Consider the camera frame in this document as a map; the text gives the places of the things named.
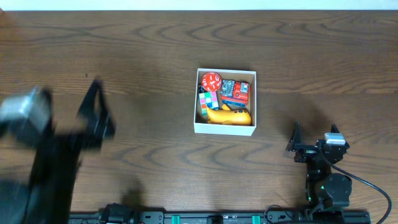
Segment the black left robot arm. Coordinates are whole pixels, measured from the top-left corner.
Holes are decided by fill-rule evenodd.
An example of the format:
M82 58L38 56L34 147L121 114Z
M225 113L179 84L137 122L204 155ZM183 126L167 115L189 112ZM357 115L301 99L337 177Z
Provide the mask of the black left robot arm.
M1 102L1 135L11 133L36 151L28 184L1 181L1 223L68 222L80 152L100 149L116 130L102 81L93 80L78 116L83 129L56 133L52 93L46 88Z

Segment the colourful puzzle cube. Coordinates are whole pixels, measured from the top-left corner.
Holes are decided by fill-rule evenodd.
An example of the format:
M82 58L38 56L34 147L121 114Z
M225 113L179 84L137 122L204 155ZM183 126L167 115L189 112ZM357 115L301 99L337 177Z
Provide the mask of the colourful puzzle cube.
M207 114L207 108L218 110L220 107L218 103L217 94L215 91L199 93L198 100L200 103L200 111L202 115Z

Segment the black round dial toy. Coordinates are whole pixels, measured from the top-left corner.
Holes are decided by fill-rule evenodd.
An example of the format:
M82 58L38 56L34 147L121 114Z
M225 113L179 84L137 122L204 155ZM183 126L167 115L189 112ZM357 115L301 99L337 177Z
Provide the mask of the black round dial toy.
M201 87L199 87L199 93L205 93L206 92L206 90L201 86Z

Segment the red toy fire truck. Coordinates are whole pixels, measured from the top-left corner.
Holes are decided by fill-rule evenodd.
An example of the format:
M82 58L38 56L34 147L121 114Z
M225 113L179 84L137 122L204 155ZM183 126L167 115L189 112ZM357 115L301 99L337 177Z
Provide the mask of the red toy fire truck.
M251 86L246 82L222 80L221 101L224 104L245 107L248 105Z

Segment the red lettered ball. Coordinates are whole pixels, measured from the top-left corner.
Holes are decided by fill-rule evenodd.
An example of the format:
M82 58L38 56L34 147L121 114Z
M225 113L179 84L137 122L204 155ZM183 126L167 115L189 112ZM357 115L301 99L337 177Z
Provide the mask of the red lettered ball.
M222 85L222 78L216 72L206 72L201 79L201 86L205 91L217 91Z

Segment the orange dinosaur toy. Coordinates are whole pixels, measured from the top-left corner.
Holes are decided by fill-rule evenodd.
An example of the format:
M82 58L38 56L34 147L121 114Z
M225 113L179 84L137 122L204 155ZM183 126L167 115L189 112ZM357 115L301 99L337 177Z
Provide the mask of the orange dinosaur toy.
M252 123L251 115L248 111L245 109L232 110L226 104L222 105L221 110L214 110L207 107L206 112L208 123L211 124L250 126Z

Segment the white cardboard box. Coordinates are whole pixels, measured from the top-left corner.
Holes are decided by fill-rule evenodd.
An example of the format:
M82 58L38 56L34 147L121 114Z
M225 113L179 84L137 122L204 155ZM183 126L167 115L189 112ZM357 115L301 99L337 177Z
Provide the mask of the white cardboard box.
M199 99L199 84L206 72L217 72L221 78L229 78L241 82L248 82L251 86L248 96L248 105L245 109L251 115L251 124L232 125L232 124L210 124L208 123L208 117L201 114L200 111L200 99ZM254 130L257 128L257 93L256 93L256 72L244 71L244 70L223 70L223 69L211 69L211 68L199 68L197 70L197 90L195 92L195 109L193 117L193 127L195 133L203 134L227 134L227 135L238 135L238 136L251 136Z

